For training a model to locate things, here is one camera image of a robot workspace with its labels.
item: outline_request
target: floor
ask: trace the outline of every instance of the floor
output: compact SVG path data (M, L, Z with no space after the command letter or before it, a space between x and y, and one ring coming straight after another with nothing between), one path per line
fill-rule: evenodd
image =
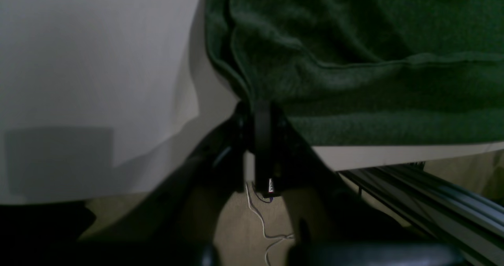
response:
M468 157L459 157L426 162L424 170L481 194L489 199L504 203L504 151L495 151ZM265 222L265 231L269 236L290 235L287 211L282 198L274 198L270 203L261 201L254 194L252 184L248 184L251 203L257 207ZM90 200L88 208L97 215L97 220L83 237L105 228L124 216L140 203L146 194L131 194ZM363 198L398 220L403 226L409 224L397 214L381 205L368 194ZM263 237L261 220L249 208L247 194L234 194L221 212L214 238L224 266L263 266L266 265L265 251L270 245L268 259L270 265L284 265L288 249L293 239L266 239Z

